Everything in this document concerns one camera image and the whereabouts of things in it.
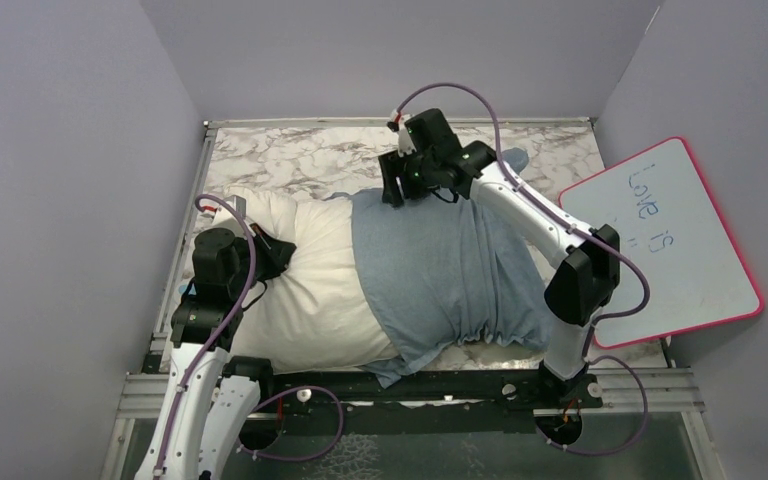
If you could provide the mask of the white pillow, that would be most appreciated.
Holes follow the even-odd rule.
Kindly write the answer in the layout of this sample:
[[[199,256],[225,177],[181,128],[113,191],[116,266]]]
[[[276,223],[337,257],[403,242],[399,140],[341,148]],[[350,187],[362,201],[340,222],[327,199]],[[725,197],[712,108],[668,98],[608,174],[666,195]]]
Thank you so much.
[[[250,293],[230,345],[232,356],[264,358],[279,373],[361,367],[398,352],[361,288],[353,252],[352,203],[302,199],[231,187],[245,216],[270,236],[295,244],[288,269]]]

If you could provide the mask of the patchwork and blue pillowcase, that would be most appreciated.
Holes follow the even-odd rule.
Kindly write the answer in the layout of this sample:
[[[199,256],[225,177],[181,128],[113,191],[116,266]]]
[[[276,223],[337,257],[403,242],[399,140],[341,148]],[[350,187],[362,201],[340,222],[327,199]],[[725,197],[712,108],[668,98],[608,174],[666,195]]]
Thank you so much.
[[[365,300],[395,349],[364,365],[387,388],[453,344],[548,346],[554,316],[524,236],[470,200],[425,198],[394,208],[378,188],[338,192],[349,203]]]

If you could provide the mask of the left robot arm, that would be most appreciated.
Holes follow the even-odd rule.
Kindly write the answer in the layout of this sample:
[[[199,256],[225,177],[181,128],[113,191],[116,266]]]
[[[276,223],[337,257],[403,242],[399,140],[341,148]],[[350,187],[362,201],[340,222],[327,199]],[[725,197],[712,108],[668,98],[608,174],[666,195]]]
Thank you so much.
[[[138,479],[218,479],[247,417],[274,397],[269,360],[233,356],[252,287],[289,267],[295,244],[259,226],[211,228],[194,240],[194,276],[171,320],[169,379]]]

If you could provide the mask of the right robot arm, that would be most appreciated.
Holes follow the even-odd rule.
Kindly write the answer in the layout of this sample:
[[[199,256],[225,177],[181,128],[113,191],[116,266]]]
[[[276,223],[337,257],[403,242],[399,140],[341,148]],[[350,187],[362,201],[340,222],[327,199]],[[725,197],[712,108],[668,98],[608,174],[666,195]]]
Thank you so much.
[[[379,156],[382,200],[400,207],[408,200],[445,189],[491,211],[529,240],[555,270],[544,299],[557,322],[537,380],[539,398],[560,407],[577,392],[585,374],[585,348],[595,315],[606,306],[620,280],[613,250],[618,233],[581,222],[526,185],[491,146],[462,143],[442,111],[391,114],[395,150]]]

